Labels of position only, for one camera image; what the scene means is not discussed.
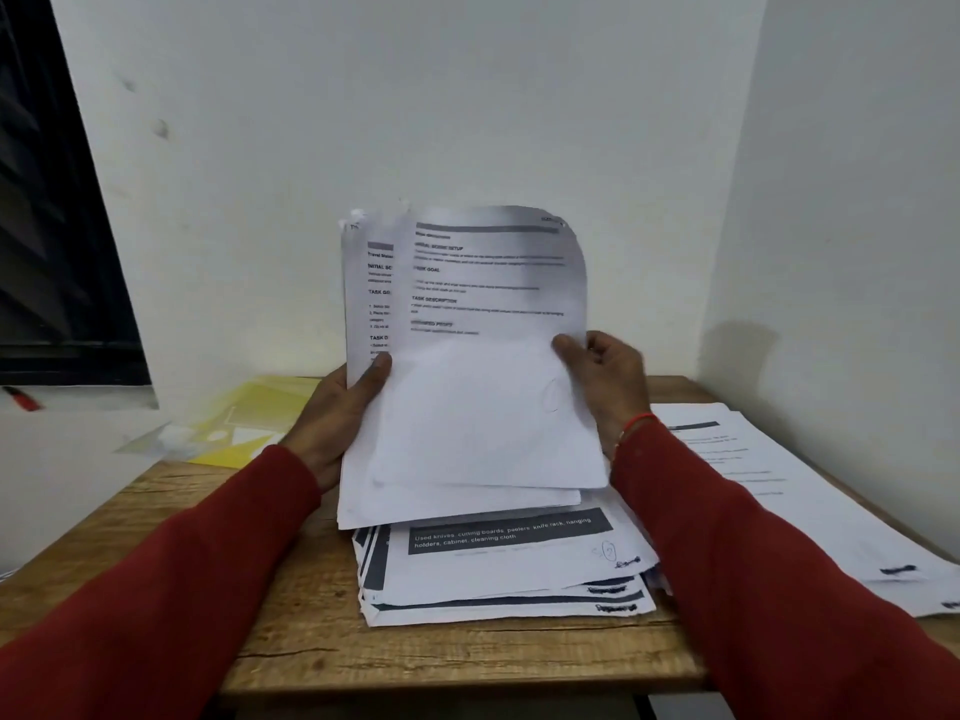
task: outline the person's left hand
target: person's left hand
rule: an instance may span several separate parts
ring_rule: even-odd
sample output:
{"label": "person's left hand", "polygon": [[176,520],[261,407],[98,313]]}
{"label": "person's left hand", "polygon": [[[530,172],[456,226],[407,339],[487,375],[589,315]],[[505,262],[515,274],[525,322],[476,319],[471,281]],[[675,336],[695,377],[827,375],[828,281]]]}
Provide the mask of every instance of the person's left hand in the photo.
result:
{"label": "person's left hand", "polygon": [[360,431],[367,405],[383,389],[392,364],[389,353],[379,354],[350,388],[345,363],[324,376],[293,429],[280,441],[303,460],[324,493],[340,482],[344,452]]}

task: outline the wood grain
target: wood grain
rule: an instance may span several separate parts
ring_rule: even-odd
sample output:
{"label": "wood grain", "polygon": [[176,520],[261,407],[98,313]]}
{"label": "wood grain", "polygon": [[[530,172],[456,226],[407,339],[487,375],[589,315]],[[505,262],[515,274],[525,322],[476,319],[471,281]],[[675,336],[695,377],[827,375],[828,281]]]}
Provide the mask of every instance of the wood grain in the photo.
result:
{"label": "wood grain", "polygon": [[[654,402],[715,401],[680,376],[651,377],[650,391]],[[162,520],[195,505],[231,474],[181,462],[149,469],[0,584],[0,644],[26,631],[127,555]],[[246,644],[223,681],[222,699],[239,705],[371,690],[705,688],[706,669],[670,600],[663,594],[656,600],[658,611],[630,618],[369,629],[357,604],[350,536],[336,530],[333,501],[327,501],[276,570]],[[960,616],[919,623],[960,656]]]}

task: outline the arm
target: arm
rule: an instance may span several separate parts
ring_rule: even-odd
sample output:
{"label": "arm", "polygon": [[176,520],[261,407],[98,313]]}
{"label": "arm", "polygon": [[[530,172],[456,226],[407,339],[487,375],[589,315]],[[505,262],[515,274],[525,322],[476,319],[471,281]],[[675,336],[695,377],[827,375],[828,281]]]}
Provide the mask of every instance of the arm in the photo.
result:
{"label": "arm", "polygon": [[592,332],[555,348],[613,484],[643,521],[691,642],[738,718],[960,717],[960,661],[654,419],[640,353]]}
{"label": "arm", "polygon": [[220,686],[274,567],[340,477],[378,359],[350,389],[324,378],[282,446],[164,521],[114,568],[0,648],[0,708],[16,718],[195,718]]}

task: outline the red sleeve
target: red sleeve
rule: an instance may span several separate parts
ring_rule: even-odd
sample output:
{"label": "red sleeve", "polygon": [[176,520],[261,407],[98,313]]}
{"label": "red sleeve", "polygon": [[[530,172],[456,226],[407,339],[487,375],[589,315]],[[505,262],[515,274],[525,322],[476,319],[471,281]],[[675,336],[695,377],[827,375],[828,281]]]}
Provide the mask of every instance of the red sleeve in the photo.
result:
{"label": "red sleeve", "polygon": [[960,718],[960,660],[665,426],[627,437],[613,484],[739,720]]}
{"label": "red sleeve", "polygon": [[320,489],[271,446],[164,521],[0,649],[0,708],[16,718],[196,718],[257,616]]}

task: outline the red bracelet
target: red bracelet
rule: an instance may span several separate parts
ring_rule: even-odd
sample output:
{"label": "red bracelet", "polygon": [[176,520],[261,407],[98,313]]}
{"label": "red bracelet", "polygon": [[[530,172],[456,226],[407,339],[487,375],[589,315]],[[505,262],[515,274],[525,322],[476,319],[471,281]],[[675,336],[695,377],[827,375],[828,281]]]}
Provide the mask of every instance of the red bracelet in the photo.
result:
{"label": "red bracelet", "polygon": [[623,425],[623,429],[620,431],[620,435],[616,438],[616,446],[613,447],[613,459],[617,459],[617,450],[620,448],[620,443],[623,442],[624,435],[626,435],[627,432],[630,431],[630,428],[640,420],[646,420],[648,418],[653,418],[657,422],[660,421],[653,411],[644,411],[643,413],[637,414],[636,416],[627,420],[627,423]]}

